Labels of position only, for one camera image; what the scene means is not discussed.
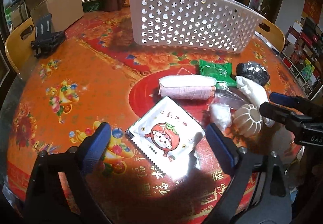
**plastic bag of items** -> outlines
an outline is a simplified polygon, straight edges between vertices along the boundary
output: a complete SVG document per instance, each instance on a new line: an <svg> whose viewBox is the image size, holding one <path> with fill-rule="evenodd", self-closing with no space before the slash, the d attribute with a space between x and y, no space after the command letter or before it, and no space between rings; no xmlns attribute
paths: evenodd
<svg viewBox="0 0 323 224"><path fill-rule="evenodd" d="M216 124L221 131L231 126L230 107L225 104L211 104L210 122Z"/></svg>
<svg viewBox="0 0 323 224"><path fill-rule="evenodd" d="M254 61L239 63L236 68L236 73L238 76L243 76L261 86L264 86L270 78L267 70Z"/></svg>

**red poster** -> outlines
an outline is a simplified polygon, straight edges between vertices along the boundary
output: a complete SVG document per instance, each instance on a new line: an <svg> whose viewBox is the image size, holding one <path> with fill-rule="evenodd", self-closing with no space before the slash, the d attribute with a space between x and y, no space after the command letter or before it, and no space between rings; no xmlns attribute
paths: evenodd
<svg viewBox="0 0 323 224"><path fill-rule="evenodd" d="M322 0L305 0L303 12L319 24L322 10Z"/></svg>

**green packet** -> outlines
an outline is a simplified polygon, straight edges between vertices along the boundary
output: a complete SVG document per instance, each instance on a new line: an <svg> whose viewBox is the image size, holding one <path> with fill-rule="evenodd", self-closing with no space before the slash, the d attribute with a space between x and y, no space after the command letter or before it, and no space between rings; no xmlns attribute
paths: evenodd
<svg viewBox="0 0 323 224"><path fill-rule="evenodd" d="M237 86L235 80L230 76L232 74L232 63L219 64L200 60L200 74L215 78L217 81L215 87L217 89Z"/></svg>

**clear plastic bag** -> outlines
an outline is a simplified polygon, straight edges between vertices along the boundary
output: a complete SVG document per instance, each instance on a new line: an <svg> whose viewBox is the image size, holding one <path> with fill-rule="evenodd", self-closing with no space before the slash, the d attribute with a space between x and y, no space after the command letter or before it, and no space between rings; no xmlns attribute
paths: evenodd
<svg viewBox="0 0 323 224"><path fill-rule="evenodd" d="M230 90L219 90L215 92L214 102L219 104L226 104L231 109L238 110L244 104L248 104L246 100Z"/></svg>
<svg viewBox="0 0 323 224"><path fill-rule="evenodd" d="M225 104L211 104L210 105L210 121L218 126L223 131L231 126L231 112L230 107Z"/></svg>

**white snack packet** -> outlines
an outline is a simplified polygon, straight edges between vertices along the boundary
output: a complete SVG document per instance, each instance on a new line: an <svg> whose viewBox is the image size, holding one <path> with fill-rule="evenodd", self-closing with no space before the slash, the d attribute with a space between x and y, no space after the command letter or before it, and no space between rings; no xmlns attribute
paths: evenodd
<svg viewBox="0 0 323 224"><path fill-rule="evenodd" d="M205 135L202 127L169 97L127 130L128 137L164 173L181 177L189 154Z"/></svg>

